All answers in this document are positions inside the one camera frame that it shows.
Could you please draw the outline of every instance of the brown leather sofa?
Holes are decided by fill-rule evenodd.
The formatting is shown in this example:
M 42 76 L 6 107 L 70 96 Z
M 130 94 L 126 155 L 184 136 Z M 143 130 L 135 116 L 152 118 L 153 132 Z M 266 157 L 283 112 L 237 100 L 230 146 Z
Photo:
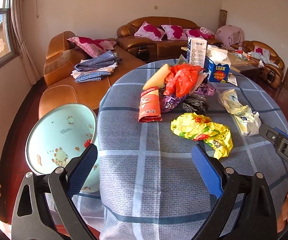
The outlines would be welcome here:
M 89 59 L 90 56 L 74 43 L 67 41 L 74 36 L 76 35 L 73 32 L 66 31 L 50 41 L 44 65 L 44 79 L 48 88 L 40 101 L 39 118 L 52 109 L 69 103 L 81 103 L 97 114 L 100 101 L 111 85 L 124 74 L 145 64 L 115 45 L 114 52 L 117 52 L 122 60 L 118 62 L 114 73 L 100 81 L 77 83 L 71 76 L 74 66 L 80 63 L 81 59 Z
M 282 82 L 284 72 L 283 69 L 285 67 L 283 60 L 278 56 L 275 50 L 273 50 L 267 44 L 260 42 L 260 41 L 244 41 L 242 43 L 242 49 L 244 52 L 251 52 L 254 51 L 255 46 L 268 49 L 270 53 L 270 60 L 278 65 L 278 68 L 271 64 L 265 64 L 263 71 L 261 73 L 261 78 L 264 79 L 271 87 L 278 88 Z M 231 45 L 232 48 L 238 49 L 239 45 L 233 44 Z
M 187 41 L 169 41 L 165 35 L 162 41 L 152 41 L 144 37 L 135 37 L 134 34 L 144 22 L 163 29 L 161 25 L 179 25 L 183 29 L 197 29 L 194 22 L 174 17 L 143 17 L 129 22 L 119 27 L 117 30 L 117 44 L 135 57 L 141 58 L 145 62 L 153 62 L 162 59 L 179 58 L 184 53 L 181 47 L 187 47 Z M 221 41 L 207 39 L 208 44 L 220 45 Z

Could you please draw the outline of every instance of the red floor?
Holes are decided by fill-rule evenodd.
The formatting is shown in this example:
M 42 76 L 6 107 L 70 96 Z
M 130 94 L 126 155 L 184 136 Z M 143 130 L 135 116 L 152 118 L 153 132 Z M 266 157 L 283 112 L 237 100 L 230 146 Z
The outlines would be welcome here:
M 277 102 L 288 121 L 288 93 L 285 90 L 273 90 L 266 83 L 259 81 L 258 84 Z M 38 121 L 38 107 L 42 93 L 46 89 L 46 84 L 41 82 L 36 85 L 37 89 L 28 103 L 24 107 L 24 113 L 21 121 L 17 124 L 14 137 L 9 147 L 8 167 L 5 171 L 5 183 L 2 185 L 2 194 L 5 195 L 6 215 L 8 223 L 11 224 L 12 212 L 22 182 L 23 176 L 30 171 L 25 160 L 25 144 L 27 137 Z M 99 238 L 99 232 L 91 228 Z M 59 227 L 59 231 L 65 232 L 65 228 Z

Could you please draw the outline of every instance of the window frame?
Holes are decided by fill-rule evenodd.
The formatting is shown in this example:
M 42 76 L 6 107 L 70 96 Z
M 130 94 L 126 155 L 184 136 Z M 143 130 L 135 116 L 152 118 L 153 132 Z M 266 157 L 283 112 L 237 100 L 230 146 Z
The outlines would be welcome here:
M 20 55 L 19 46 L 18 46 L 18 43 L 15 39 L 15 34 L 14 34 L 14 30 L 13 30 L 13 25 L 12 25 L 10 4 L 11 4 L 10 0 L 5 0 L 3 2 L 3 7 L 8 6 L 8 8 L 0 8 L 0 14 L 5 14 L 7 43 L 8 43 L 9 48 L 10 48 L 9 53 L 0 57 L 0 68 Z

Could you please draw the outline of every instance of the metal screw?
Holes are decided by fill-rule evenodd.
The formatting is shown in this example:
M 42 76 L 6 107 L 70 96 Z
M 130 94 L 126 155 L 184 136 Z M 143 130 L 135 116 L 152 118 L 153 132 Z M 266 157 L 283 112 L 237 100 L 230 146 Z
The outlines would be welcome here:
M 30 178 L 32 177 L 33 172 L 29 171 L 28 173 L 25 174 L 25 177 Z
M 232 168 L 230 168 L 230 167 L 227 167 L 227 168 L 225 169 L 225 171 L 226 171 L 226 173 L 228 173 L 228 174 L 233 174 L 233 173 L 234 173 L 234 170 L 233 170 Z
M 263 179 L 264 178 L 264 175 L 260 172 L 257 172 L 256 173 L 256 177 L 258 177 L 259 179 Z
M 56 174 L 60 174 L 60 173 L 63 172 L 63 170 L 64 170 L 63 167 L 58 167 L 58 168 L 56 168 L 55 173 L 56 173 Z

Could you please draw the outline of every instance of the folded blue plaid cloth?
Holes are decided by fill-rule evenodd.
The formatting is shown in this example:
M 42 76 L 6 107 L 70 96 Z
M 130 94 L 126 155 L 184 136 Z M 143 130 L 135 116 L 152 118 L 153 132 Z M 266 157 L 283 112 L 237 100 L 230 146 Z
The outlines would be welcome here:
M 101 80 L 102 76 L 110 75 L 111 72 L 109 71 L 96 71 L 91 73 L 85 73 L 79 75 L 75 82 L 82 83 L 82 82 L 89 82 L 89 81 L 95 81 L 95 80 Z
M 96 58 L 86 60 L 74 66 L 79 72 L 97 70 L 102 67 L 110 66 L 116 62 L 116 57 L 111 50 L 99 55 Z

